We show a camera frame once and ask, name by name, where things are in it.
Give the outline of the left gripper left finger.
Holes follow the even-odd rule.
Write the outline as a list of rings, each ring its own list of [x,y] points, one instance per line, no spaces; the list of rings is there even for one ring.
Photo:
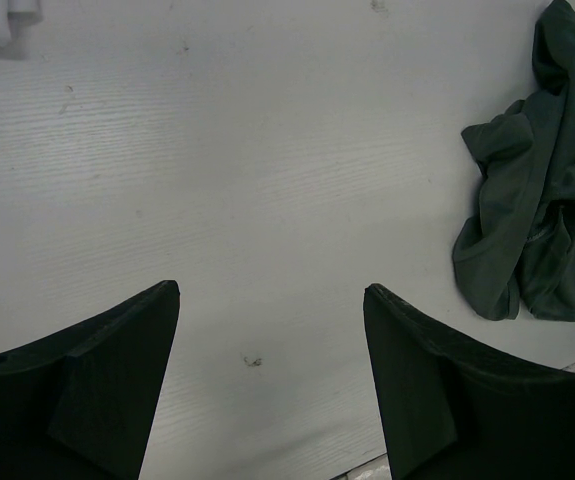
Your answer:
[[[162,281],[0,353],[0,479],[136,479],[180,312]]]

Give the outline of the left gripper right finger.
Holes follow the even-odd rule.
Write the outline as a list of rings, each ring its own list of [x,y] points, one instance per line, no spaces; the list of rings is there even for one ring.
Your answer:
[[[379,284],[363,301],[396,479],[575,479],[575,372],[481,343]]]

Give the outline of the grey t shirt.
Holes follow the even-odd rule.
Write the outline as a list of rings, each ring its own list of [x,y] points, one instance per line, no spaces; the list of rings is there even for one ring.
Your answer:
[[[537,90],[463,141],[482,182],[452,251],[456,285],[481,317],[575,322],[575,10],[550,3],[532,49]]]

